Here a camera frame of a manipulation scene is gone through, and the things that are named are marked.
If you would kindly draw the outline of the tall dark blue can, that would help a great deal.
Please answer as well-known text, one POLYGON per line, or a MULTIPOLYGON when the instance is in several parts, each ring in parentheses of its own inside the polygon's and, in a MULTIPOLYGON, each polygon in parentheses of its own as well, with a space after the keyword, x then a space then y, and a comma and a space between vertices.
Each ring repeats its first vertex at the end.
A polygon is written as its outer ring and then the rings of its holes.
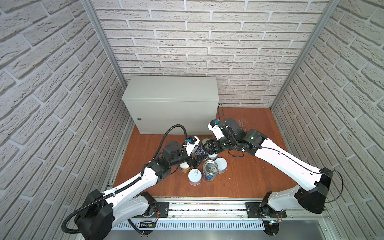
POLYGON ((203 161, 205 161, 208 156, 209 156, 209 152, 206 152, 204 150, 204 146, 203 145, 199 145, 197 150, 195 151, 195 156, 196 156, 196 161, 199 162, 199 164, 203 161))

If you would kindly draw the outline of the large blue can gold lid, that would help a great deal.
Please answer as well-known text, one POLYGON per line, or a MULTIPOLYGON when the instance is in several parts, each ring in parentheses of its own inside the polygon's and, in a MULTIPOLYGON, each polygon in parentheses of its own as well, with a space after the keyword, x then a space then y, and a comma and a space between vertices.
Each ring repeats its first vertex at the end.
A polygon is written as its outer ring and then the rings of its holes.
POLYGON ((203 178, 207 182, 213 181, 218 174, 219 167, 215 161, 207 160, 203 165, 203 178))

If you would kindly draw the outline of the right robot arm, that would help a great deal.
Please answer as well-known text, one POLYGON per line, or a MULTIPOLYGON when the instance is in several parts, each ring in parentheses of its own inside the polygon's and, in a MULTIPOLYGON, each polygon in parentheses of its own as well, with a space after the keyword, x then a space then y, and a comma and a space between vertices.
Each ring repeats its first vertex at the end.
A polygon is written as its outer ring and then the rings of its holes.
POLYGON ((266 193, 260 204, 264 216, 299 207, 314 214, 323 212, 333 171, 301 161, 257 130, 245 132, 234 119, 212 120, 208 129, 215 138, 203 145, 204 153, 219 154, 231 150, 248 153, 271 164, 297 183, 288 190, 266 193))

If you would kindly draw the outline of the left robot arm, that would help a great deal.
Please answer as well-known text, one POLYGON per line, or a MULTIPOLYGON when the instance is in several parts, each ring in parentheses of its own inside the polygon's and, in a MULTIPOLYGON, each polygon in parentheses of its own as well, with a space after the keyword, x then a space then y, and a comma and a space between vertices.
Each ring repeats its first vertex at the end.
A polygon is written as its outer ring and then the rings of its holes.
POLYGON ((201 149, 200 142, 183 146, 171 142, 136 176, 103 193, 92 191, 74 216, 75 231, 86 240, 102 240, 116 225, 133 217, 156 218, 157 201, 146 190, 169 176, 174 166, 196 167, 201 149))

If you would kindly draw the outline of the white can near right gripper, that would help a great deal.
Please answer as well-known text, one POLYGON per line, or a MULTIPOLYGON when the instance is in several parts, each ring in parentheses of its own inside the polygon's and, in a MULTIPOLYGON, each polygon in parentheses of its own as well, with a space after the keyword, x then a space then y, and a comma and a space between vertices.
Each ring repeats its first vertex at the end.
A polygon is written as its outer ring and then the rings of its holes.
POLYGON ((209 160, 213 160, 213 161, 215 161, 217 159, 217 157, 218 157, 218 154, 210 154, 210 155, 208 155, 208 159, 209 160))

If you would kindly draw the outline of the yellow can with pull tab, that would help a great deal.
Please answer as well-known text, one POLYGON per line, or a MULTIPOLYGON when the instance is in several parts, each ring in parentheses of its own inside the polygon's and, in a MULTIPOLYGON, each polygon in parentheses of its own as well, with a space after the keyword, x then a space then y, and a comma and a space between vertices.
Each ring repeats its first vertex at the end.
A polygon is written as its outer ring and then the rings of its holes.
POLYGON ((210 140, 209 138, 205 138, 205 139, 203 139, 203 141, 202 141, 202 145, 205 145, 206 142, 209 141, 209 140, 210 140))

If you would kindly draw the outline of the orange can with white lid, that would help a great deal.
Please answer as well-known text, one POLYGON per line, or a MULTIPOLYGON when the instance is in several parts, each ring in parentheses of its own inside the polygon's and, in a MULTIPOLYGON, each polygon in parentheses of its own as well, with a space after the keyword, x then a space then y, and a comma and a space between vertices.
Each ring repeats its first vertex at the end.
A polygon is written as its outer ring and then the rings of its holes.
POLYGON ((183 173, 188 173, 190 171, 190 166, 186 162, 180 164, 180 168, 183 173))

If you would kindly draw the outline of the white can with pull tab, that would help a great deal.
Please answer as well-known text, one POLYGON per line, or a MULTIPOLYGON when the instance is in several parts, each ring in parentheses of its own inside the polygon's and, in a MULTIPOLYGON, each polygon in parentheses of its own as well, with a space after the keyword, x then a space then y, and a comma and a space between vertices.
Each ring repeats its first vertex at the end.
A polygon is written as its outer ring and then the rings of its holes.
POLYGON ((202 181, 202 173, 198 169, 192 169, 188 173, 189 183, 192 186, 198 186, 202 181))

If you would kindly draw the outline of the white can with date stamp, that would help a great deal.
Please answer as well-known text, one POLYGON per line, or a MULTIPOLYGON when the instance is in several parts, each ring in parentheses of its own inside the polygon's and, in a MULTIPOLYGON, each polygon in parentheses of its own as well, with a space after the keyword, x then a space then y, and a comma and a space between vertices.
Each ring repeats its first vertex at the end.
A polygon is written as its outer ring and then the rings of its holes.
POLYGON ((227 161, 224 158, 217 158, 215 162, 218 165, 218 174, 223 174, 228 167, 227 161))

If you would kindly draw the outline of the grey metal cabinet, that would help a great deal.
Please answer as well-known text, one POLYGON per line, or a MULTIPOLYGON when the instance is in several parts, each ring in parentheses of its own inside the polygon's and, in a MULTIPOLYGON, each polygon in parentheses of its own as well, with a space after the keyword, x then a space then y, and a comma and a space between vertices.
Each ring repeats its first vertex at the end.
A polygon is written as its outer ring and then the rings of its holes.
POLYGON ((162 135, 176 124, 188 134, 209 135, 219 104, 217 79, 134 76, 122 100, 142 135, 162 135))

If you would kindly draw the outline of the aluminium corner profile left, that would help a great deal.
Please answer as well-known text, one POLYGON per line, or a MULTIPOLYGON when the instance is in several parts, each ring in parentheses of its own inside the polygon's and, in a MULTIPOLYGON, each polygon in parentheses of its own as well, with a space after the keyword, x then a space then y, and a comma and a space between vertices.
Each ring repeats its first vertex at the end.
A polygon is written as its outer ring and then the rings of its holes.
POLYGON ((107 38, 107 34, 103 28, 102 22, 97 15, 97 11, 96 11, 92 1, 83 0, 82 3, 83 3, 83 6, 85 8, 85 11, 87 12, 87 14, 90 18, 90 22, 92 23, 92 25, 95 29, 95 32, 96 32, 96 34, 100 40, 100 43, 102 44, 102 46, 105 50, 105 53, 106 53, 108 59, 110 60, 111 66, 114 69, 116 76, 117 76, 122 88, 125 90, 127 88, 127 82, 126 82, 126 80, 123 76, 122 70, 118 64, 118 60, 114 54, 113 48, 112 48, 112 46, 111 46, 111 44, 107 38))

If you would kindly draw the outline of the aluminium corner profile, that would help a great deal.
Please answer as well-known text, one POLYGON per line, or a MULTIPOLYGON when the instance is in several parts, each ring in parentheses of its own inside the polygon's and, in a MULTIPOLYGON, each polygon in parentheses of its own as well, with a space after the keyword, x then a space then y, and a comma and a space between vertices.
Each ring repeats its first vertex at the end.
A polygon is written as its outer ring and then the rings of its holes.
POLYGON ((289 71, 289 74, 287 75, 287 77, 286 77, 283 85, 281 86, 277 96, 275 97, 273 103, 271 104, 271 107, 270 107, 271 111, 273 111, 277 107, 279 101, 281 100, 281 98, 284 95, 285 90, 288 88, 290 82, 293 80, 295 73, 300 68, 300 66, 305 61, 305 59, 307 58, 307 55, 309 54, 312 47, 314 46, 314 44, 318 40, 320 34, 322 33, 323 29, 327 25, 329 19, 331 18, 332 14, 336 10, 339 3, 340 3, 340 0, 328 1, 327 5, 324 9, 324 12, 322 13, 317 24, 315 25, 312 33, 310 34, 307 42, 305 43, 303 49, 301 50, 301 52, 300 52, 298 58, 296 59, 293 67, 289 71))
POLYGON ((92 25, 95 29, 95 32, 96 32, 96 34, 100 40, 100 43, 102 44, 102 46, 105 50, 105 53, 106 53, 108 59, 110 60, 111 66, 114 69, 116 76, 117 76, 122 88, 125 90, 127 88, 127 82, 126 82, 126 80, 123 76, 122 70, 118 64, 118 60, 114 54, 113 48, 112 48, 112 46, 111 46, 111 44, 107 38, 107 34, 103 28, 102 22, 97 15, 97 11, 96 11, 92 1, 83 0, 82 3, 83 3, 83 6, 85 8, 85 11, 87 12, 87 14, 90 18, 90 22, 92 23, 92 25))

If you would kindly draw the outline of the aluminium corner profile right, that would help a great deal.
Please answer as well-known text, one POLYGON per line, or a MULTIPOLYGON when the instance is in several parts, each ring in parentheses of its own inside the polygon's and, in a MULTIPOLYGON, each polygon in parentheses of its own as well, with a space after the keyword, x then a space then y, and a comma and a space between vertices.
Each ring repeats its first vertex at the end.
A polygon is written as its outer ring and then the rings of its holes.
POLYGON ((293 80, 295 73, 300 68, 300 66, 305 61, 305 59, 307 58, 307 55, 309 54, 312 47, 314 46, 314 44, 318 40, 320 34, 322 33, 323 29, 327 25, 329 19, 331 18, 332 14, 336 10, 339 3, 340 3, 340 0, 328 1, 327 5, 324 9, 324 12, 322 13, 317 24, 315 25, 312 33, 310 34, 307 42, 305 43, 303 49, 301 50, 301 52, 300 52, 298 58, 296 59, 293 67, 289 71, 289 74, 287 75, 287 77, 286 77, 283 85, 281 86, 277 96, 275 97, 273 103, 271 104, 271 107, 270 107, 271 111, 273 111, 277 107, 279 101, 281 100, 281 98, 284 95, 285 90, 288 88, 290 82, 293 80))

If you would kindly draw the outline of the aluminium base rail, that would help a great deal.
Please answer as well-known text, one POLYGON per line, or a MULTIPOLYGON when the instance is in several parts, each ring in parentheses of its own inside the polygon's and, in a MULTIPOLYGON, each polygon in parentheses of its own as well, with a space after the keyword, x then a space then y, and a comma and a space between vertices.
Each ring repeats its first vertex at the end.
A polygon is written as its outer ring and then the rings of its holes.
POLYGON ((119 211, 112 230, 264 231, 276 235, 282 222, 315 221, 327 226, 327 212, 313 214, 302 208, 263 214, 260 199, 156 198, 155 211, 140 215, 144 198, 129 201, 119 211))

